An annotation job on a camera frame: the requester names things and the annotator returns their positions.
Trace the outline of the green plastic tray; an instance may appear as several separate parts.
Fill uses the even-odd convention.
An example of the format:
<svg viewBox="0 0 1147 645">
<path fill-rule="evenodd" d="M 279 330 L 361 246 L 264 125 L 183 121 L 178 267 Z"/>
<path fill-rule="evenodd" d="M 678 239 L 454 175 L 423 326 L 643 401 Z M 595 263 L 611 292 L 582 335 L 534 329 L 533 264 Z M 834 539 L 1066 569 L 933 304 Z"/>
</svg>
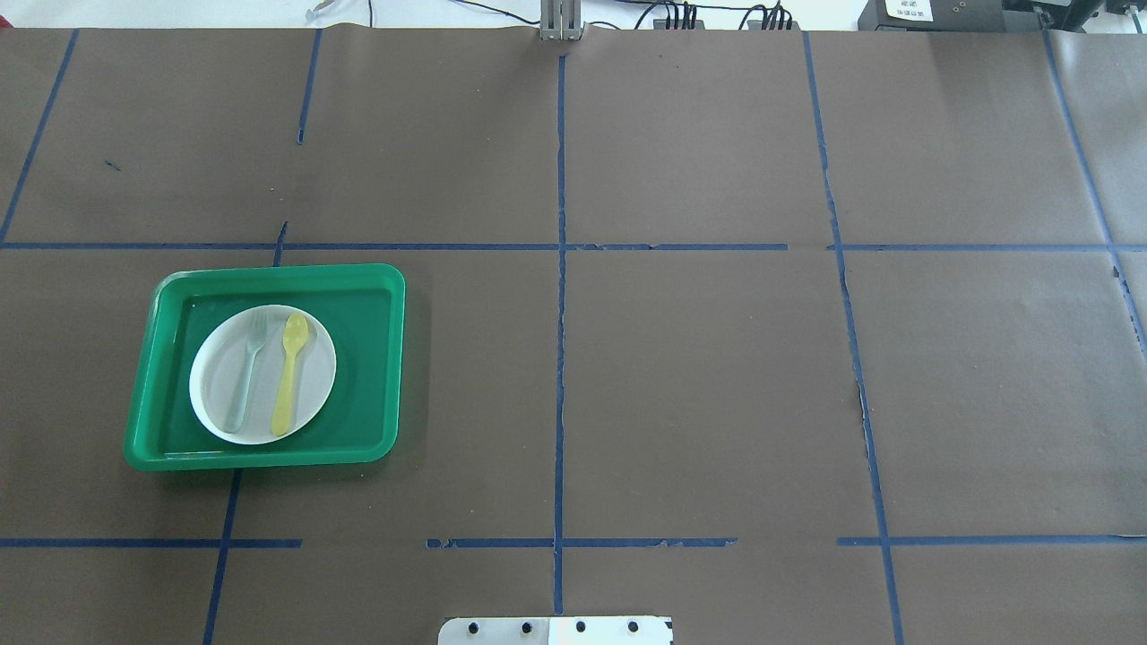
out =
<svg viewBox="0 0 1147 645">
<path fill-rule="evenodd" d="M 262 446 L 208 432 L 190 404 L 192 363 L 209 334 L 259 305 L 314 314 L 335 343 L 340 372 L 315 420 Z M 142 472 L 257 469 L 376 460 L 399 425 L 405 280 L 381 262 L 177 272 L 156 288 L 124 440 Z"/>
</svg>

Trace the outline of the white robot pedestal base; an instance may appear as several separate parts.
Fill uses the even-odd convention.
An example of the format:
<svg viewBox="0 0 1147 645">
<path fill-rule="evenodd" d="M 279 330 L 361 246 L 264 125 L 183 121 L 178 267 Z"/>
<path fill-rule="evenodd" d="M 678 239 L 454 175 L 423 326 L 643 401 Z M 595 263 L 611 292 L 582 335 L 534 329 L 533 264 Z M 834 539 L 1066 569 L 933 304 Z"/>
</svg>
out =
<svg viewBox="0 0 1147 645">
<path fill-rule="evenodd" d="M 655 615 L 455 617 L 438 644 L 673 644 L 670 617 Z"/>
</svg>

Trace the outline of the translucent plastic fork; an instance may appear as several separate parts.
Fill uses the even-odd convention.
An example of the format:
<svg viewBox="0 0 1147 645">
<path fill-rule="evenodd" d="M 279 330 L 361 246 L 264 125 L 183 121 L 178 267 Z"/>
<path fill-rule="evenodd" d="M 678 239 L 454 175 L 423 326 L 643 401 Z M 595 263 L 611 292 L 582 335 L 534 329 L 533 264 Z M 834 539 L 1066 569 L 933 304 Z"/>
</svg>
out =
<svg viewBox="0 0 1147 645">
<path fill-rule="evenodd" d="M 237 434 L 245 423 L 247 405 L 249 405 L 250 388 L 253 383 L 255 360 L 262 352 L 262 348 L 265 347 L 267 333 L 270 333 L 270 314 L 263 309 L 253 309 L 249 322 L 245 336 L 245 363 L 243 363 L 240 379 L 237 379 L 237 388 L 232 401 L 229 415 L 224 425 L 224 430 L 229 435 Z"/>
</svg>

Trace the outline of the white round plate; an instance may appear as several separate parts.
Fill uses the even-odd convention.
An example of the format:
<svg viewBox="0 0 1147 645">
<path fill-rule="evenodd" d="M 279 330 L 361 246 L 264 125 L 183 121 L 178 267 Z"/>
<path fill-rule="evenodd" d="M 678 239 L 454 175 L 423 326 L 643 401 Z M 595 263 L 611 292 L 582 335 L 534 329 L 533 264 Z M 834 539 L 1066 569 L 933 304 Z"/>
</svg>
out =
<svg viewBox="0 0 1147 645">
<path fill-rule="evenodd" d="M 263 309 L 270 314 L 270 333 L 265 347 L 255 360 L 245 423 L 237 434 L 229 435 L 224 430 L 224 425 L 245 363 L 247 328 L 253 309 Z M 275 437 L 271 432 L 271 420 L 284 360 L 281 336 L 284 322 L 296 311 L 303 312 L 309 319 L 310 341 L 298 356 L 292 432 Z M 231 444 L 262 446 L 290 437 L 304 425 L 315 420 L 331 396 L 337 372 L 340 359 L 331 334 L 314 314 L 309 314 L 298 306 L 259 305 L 233 314 L 209 334 L 192 363 L 188 393 L 193 412 L 212 435 Z"/>
</svg>

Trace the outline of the yellow plastic spoon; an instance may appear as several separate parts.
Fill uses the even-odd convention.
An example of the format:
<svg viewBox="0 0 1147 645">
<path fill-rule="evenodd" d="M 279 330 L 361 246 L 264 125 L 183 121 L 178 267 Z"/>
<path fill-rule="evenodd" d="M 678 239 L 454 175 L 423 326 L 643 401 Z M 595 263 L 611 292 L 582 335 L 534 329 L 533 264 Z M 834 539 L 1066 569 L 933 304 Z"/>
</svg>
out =
<svg viewBox="0 0 1147 645">
<path fill-rule="evenodd" d="M 281 336 L 284 360 L 271 420 L 271 432 L 275 437 L 282 437 L 292 432 L 298 356 L 309 341 L 310 322 L 306 314 L 299 311 L 291 312 L 284 322 Z"/>
</svg>

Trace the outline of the grey aluminium frame post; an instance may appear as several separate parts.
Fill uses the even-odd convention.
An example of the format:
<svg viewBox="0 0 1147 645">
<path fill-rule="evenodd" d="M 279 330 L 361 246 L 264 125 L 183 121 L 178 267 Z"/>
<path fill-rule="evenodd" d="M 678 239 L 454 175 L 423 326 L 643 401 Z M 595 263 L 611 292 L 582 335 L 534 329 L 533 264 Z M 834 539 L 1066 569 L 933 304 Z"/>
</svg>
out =
<svg viewBox="0 0 1147 645">
<path fill-rule="evenodd" d="M 543 41 L 582 40 L 585 20 L 582 20 L 582 0 L 541 0 L 539 3 L 539 34 Z"/>
</svg>

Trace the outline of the black electronics box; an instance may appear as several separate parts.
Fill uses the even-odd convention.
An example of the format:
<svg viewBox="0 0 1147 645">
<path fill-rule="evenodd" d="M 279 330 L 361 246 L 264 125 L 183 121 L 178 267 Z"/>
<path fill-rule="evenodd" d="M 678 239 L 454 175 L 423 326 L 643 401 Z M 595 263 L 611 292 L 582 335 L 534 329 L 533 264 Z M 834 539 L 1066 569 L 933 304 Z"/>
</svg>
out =
<svg viewBox="0 0 1147 645">
<path fill-rule="evenodd" d="M 859 31 L 1017 33 L 1040 31 L 1033 11 L 1015 11 L 1004 1 L 867 1 Z"/>
</svg>

